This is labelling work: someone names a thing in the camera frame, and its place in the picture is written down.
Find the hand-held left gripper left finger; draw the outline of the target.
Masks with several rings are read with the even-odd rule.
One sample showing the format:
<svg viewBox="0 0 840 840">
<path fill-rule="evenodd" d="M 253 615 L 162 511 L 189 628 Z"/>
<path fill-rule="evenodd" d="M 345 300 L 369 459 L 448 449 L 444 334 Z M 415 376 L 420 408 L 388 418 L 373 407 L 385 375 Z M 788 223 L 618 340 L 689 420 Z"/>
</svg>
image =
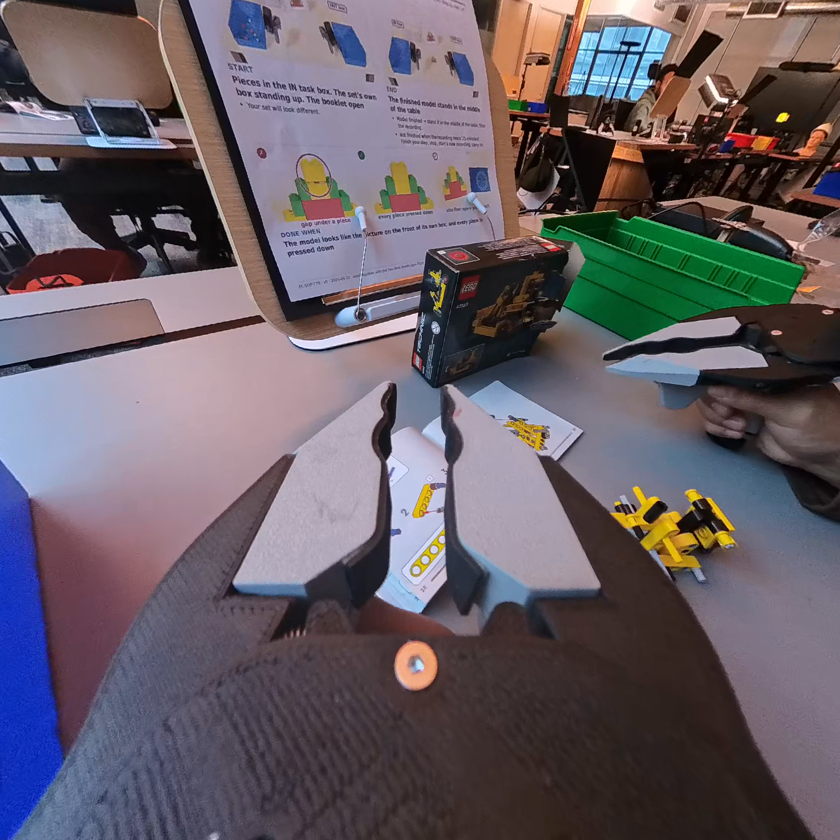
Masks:
<svg viewBox="0 0 840 840">
<path fill-rule="evenodd" d="M 293 454 L 234 579 L 243 595 L 361 608 L 389 570 L 386 460 L 396 384 L 385 381 Z"/>
</svg>

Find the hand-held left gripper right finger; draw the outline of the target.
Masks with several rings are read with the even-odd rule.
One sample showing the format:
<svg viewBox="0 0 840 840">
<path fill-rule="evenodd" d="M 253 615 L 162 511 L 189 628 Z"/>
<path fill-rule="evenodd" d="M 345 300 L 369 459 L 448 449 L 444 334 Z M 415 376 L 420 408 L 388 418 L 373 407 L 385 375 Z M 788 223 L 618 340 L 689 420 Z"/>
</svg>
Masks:
<svg viewBox="0 0 840 840">
<path fill-rule="evenodd" d="M 589 599 L 601 583 L 553 488 L 550 458 L 444 385 L 440 420 L 448 473 L 444 503 L 449 593 L 462 616 L 501 604 Z"/>
</svg>

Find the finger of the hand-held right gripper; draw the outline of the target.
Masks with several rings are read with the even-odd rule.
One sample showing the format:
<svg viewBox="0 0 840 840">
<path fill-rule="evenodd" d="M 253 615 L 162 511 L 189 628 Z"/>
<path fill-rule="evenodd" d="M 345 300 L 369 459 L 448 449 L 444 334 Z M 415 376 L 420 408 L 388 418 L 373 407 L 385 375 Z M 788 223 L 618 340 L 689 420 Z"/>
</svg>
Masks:
<svg viewBox="0 0 840 840">
<path fill-rule="evenodd" d="M 679 322 L 603 354 L 604 361 L 651 357 L 672 361 L 749 361 L 736 317 Z"/>
<path fill-rule="evenodd" d="M 768 361 L 755 350 L 740 346 L 709 348 L 687 353 L 641 353 L 607 367 L 607 371 L 658 387 L 659 404 L 670 410 L 687 408 L 706 391 L 704 371 L 766 369 Z"/>
</svg>

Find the lego instruction booklet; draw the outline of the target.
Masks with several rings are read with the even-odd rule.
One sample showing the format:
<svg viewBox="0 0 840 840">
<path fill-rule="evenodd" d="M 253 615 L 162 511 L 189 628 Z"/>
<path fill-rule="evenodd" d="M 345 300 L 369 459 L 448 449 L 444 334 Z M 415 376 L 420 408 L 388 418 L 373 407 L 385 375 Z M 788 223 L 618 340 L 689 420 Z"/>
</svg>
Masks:
<svg viewBox="0 0 840 840">
<path fill-rule="evenodd" d="M 538 455 L 560 459 L 583 431 L 499 381 L 471 400 Z M 386 461 L 392 499 L 390 567 L 377 596 L 409 613 L 424 611 L 446 582 L 445 435 L 439 418 L 392 434 Z"/>
</svg>

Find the blue plastic bin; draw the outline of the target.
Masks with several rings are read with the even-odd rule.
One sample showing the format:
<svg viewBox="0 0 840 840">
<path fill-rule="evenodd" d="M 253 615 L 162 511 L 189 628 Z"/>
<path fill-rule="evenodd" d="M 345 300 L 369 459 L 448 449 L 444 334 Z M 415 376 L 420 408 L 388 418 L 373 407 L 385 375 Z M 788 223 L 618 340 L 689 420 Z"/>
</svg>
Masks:
<svg viewBox="0 0 840 840">
<path fill-rule="evenodd" d="M 26 490 L 1 466 L 1 838 L 12 838 L 64 756 L 35 531 Z"/>
</svg>

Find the yellow lego bulldozer model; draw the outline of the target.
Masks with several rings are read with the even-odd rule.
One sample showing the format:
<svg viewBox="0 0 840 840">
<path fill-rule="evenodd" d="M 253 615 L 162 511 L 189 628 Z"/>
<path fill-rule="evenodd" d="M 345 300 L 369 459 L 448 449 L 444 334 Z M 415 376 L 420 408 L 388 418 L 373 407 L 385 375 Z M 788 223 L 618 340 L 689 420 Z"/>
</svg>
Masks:
<svg viewBox="0 0 840 840">
<path fill-rule="evenodd" d="M 699 583 L 706 582 L 699 556 L 714 550 L 738 547 L 735 528 L 719 505 L 697 490 L 687 490 L 688 508 L 672 511 L 658 497 L 633 489 L 635 501 L 622 496 L 614 504 L 612 517 L 640 542 L 670 580 L 677 572 L 690 572 Z"/>
</svg>

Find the black lego set box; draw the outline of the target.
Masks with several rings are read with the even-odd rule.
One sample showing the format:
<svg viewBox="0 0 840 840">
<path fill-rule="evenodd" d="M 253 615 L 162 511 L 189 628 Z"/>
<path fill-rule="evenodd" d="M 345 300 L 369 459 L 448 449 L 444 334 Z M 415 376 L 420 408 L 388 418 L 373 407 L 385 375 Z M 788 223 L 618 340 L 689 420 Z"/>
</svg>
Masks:
<svg viewBox="0 0 840 840">
<path fill-rule="evenodd" d="M 438 388 L 529 356 L 584 262 L 576 243 L 537 235 L 428 250 L 411 366 Z"/>
</svg>

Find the person's right hand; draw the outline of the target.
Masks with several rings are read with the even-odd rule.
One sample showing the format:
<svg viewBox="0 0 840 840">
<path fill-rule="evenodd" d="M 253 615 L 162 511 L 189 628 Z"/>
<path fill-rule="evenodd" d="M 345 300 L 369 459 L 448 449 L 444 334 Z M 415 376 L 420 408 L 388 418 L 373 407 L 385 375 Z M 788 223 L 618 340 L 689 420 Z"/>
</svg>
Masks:
<svg viewBox="0 0 840 840">
<path fill-rule="evenodd" d="M 755 443 L 760 451 L 779 464 L 838 484 L 839 391 L 835 384 L 771 395 L 712 386 L 697 408 L 710 434 L 731 439 L 745 438 L 749 421 L 758 418 L 761 427 Z"/>
</svg>

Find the green plastic bin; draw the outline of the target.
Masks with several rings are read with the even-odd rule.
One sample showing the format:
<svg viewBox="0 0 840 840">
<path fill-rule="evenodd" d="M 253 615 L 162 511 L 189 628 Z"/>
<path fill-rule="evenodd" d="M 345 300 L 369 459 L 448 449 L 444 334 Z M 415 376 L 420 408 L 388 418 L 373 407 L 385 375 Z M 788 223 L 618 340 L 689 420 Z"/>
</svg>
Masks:
<svg viewBox="0 0 840 840">
<path fill-rule="evenodd" d="M 805 268 L 618 212 L 545 218 L 584 256 L 564 307 L 627 340 L 725 308 L 789 303 Z"/>
</svg>

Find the black device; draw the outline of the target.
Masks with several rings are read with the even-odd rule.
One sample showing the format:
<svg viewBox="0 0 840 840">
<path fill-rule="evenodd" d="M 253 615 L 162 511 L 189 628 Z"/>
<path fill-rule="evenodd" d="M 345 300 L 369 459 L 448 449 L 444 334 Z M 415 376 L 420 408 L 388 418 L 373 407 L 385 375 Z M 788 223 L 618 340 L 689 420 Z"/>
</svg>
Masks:
<svg viewBox="0 0 840 840">
<path fill-rule="evenodd" d="M 670 206 L 660 204 L 648 219 L 756 254 L 795 261 L 794 248 L 786 239 L 766 227 L 764 221 L 754 218 L 753 207 L 748 204 L 736 205 L 731 211 L 723 211 L 699 201 Z"/>
</svg>

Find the orange bag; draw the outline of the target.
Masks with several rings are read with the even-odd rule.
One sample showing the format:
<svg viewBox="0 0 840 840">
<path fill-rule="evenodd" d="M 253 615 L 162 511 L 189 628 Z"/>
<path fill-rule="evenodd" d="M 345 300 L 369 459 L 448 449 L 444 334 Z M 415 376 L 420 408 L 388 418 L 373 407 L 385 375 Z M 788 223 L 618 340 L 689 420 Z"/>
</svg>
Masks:
<svg viewBox="0 0 840 840">
<path fill-rule="evenodd" d="M 21 268 L 7 294 L 73 288 L 139 278 L 142 270 L 118 250 L 65 248 L 37 255 Z"/>
</svg>

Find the wooden document stand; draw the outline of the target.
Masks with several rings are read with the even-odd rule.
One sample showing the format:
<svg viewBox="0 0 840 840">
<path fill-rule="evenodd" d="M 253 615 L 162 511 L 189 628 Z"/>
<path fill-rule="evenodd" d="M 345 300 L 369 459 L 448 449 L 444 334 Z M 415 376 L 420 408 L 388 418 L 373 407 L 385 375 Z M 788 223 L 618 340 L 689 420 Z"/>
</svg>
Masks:
<svg viewBox="0 0 840 840">
<path fill-rule="evenodd" d="M 41 2 L 2 2 L 2 23 L 36 89 L 62 106 L 174 98 L 155 26 L 139 16 Z"/>
<path fill-rule="evenodd" d="M 321 304 L 298 309 L 298 318 L 287 317 L 272 286 L 193 38 L 182 14 L 181 2 L 162 2 L 159 35 L 164 62 L 234 257 L 263 318 L 285 333 L 297 347 L 309 350 L 323 350 L 414 329 L 425 261 L 417 276 L 369 287 L 362 286 L 364 268 L 360 268 L 356 289 L 326 297 Z M 490 113 L 505 227 L 503 236 L 492 234 L 488 240 L 471 244 L 519 235 L 505 90 L 499 71 L 486 56 L 483 43 L 482 48 L 489 81 Z"/>
</svg>

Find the clear acrylic holder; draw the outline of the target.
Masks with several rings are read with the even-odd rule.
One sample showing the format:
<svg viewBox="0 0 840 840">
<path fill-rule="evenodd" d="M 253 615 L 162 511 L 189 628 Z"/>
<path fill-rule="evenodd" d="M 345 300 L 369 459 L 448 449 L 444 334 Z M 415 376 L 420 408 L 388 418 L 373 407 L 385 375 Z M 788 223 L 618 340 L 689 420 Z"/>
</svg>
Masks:
<svg viewBox="0 0 840 840">
<path fill-rule="evenodd" d="M 135 100 L 85 98 L 83 105 L 96 130 L 87 137 L 102 148 L 158 148 L 161 138 L 145 110 Z"/>
</svg>

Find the grey office desk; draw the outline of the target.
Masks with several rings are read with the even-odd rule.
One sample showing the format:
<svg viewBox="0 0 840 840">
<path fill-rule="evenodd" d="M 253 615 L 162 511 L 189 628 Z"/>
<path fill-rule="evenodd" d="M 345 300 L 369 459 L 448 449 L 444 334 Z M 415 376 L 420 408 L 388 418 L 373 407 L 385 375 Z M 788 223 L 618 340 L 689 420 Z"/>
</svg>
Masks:
<svg viewBox="0 0 840 840">
<path fill-rule="evenodd" d="M 1 114 L 1 155 L 10 158 L 41 157 L 71 159 L 149 159 L 196 161 L 198 154 L 183 119 L 161 119 L 157 132 L 172 141 L 168 148 L 131 149 L 90 146 L 74 119 L 48 121 L 41 118 Z"/>
</svg>

